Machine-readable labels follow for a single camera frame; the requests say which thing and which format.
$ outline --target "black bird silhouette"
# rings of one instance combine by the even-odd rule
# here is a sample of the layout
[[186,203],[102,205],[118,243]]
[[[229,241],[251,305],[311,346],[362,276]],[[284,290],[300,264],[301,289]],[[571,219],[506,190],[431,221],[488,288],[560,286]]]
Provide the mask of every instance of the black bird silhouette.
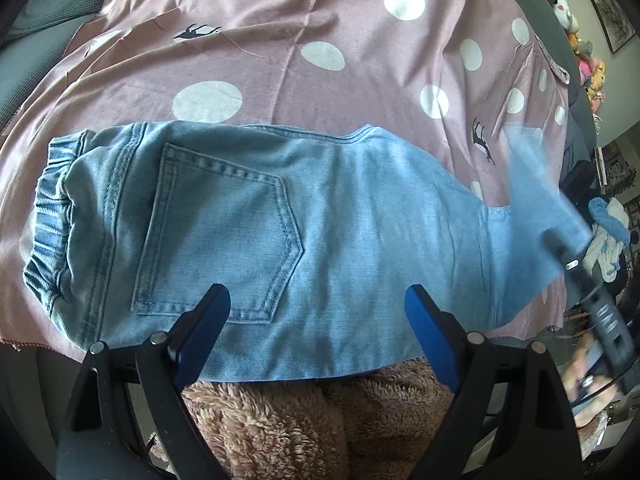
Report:
[[189,25],[189,27],[186,28],[186,30],[184,32],[181,32],[180,34],[178,34],[177,36],[174,36],[174,40],[177,40],[178,38],[183,38],[184,40],[191,40],[192,38],[199,38],[201,36],[208,36],[209,34],[213,34],[215,32],[218,32],[222,27],[216,27],[213,30],[210,30],[209,32],[205,32],[204,34],[198,34],[198,30],[202,27],[209,27],[209,25],[201,25],[199,27],[193,28],[196,26],[196,23],[191,23],[191,25]]
[[474,119],[474,144],[484,152],[486,160],[495,166],[489,147],[486,145],[486,141],[484,140],[484,126],[480,126],[480,134],[478,134],[478,126],[480,126],[480,122]]

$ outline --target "white polka dot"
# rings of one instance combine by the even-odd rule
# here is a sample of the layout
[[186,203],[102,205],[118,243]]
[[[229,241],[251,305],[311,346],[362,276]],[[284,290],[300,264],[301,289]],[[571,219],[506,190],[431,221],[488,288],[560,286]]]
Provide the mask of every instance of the white polka dot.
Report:
[[385,9],[404,22],[420,18],[424,7],[424,0],[385,0]]
[[547,77],[548,77],[548,73],[543,68],[540,71],[540,78],[538,79],[538,88],[540,88],[541,92],[544,92],[546,90],[546,78]]
[[113,7],[113,4],[115,3],[116,0],[104,0],[104,3],[102,4],[102,8],[100,9],[99,14],[108,14],[111,10],[111,7]]
[[242,106],[242,94],[224,81],[202,81],[180,90],[172,110],[176,119],[199,123],[221,123]]
[[441,119],[449,111],[449,99],[444,90],[434,85],[425,86],[420,92],[420,104],[431,119]]
[[480,183],[475,180],[471,183],[471,191],[477,196],[480,200],[484,202],[484,197],[482,196],[482,188],[480,187]]
[[524,108],[524,95],[517,88],[509,90],[507,95],[507,111],[510,114],[517,114]]
[[529,43],[529,27],[522,18],[516,18],[511,22],[511,31],[519,44]]
[[112,30],[111,32],[105,32],[100,36],[96,36],[89,42],[89,50],[87,54],[91,54],[92,52],[98,50],[104,44],[109,43],[113,38],[115,38],[118,34],[120,34],[121,30]]
[[561,106],[559,106],[558,108],[556,108],[556,123],[558,123],[560,126],[562,126],[564,124],[564,108],[562,108]]
[[474,40],[465,40],[460,45],[462,64],[467,70],[473,72],[482,65],[482,51]]
[[344,68],[344,56],[338,47],[325,41],[307,43],[302,47],[300,54],[309,63],[325,70],[342,70]]

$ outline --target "light blue denim jeans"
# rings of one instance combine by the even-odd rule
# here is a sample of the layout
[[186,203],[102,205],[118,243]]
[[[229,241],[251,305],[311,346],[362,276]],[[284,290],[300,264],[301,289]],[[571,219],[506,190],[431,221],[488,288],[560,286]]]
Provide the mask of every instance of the light blue denim jeans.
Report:
[[343,376],[421,355],[414,283],[468,330],[501,326],[589,231],[510,135],[510,207],[489,208],[382,128],[137,123],[52,140],[24,279],[82,348],[168,330],[212,283],[232,307],[202,378]]

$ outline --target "polka dot fabric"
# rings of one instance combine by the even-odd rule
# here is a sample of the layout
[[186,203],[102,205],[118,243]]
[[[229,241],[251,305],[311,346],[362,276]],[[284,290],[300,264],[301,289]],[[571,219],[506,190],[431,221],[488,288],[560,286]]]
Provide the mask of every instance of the polka dot fabric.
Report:
[[[0,333],[73,353],[43,328],[49,320],[22,284],[17,253],[31,208],[24,197],[53,136],[145,120],[331,134],[371,123],[427,150],[498,206],[508,203],[509,124],[542,131],[558,179],[566,83],[514,0],[105,0],[6,131],[0,288],[25,315],[15,322],[0,309]],[[502,333],[561,322],[565,294],[552,283],[546,301]]]

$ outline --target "hand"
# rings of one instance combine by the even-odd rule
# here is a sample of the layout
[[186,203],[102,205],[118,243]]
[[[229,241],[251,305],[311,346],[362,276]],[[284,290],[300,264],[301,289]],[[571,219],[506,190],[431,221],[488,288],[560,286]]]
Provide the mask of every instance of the hand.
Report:
[[[562,374],[562,384],[564,385],[566,396],[571,402],[577,399],[580,382],[587,375],[586,355],[592,343],[593,335],[591,333],[585,334],[583,338],[580,339],[578,348]],[[610,382],[611,379],[609,378],[595,376],[593,378],[593,384],[587,388],[587,392],[591,395]],[[618,387],[614,384],[593,399],[589,406],[574,416],[576,428],[582,428],[589,424],[593,420],[593,417],[600,413],[613,400],[617,392]]]

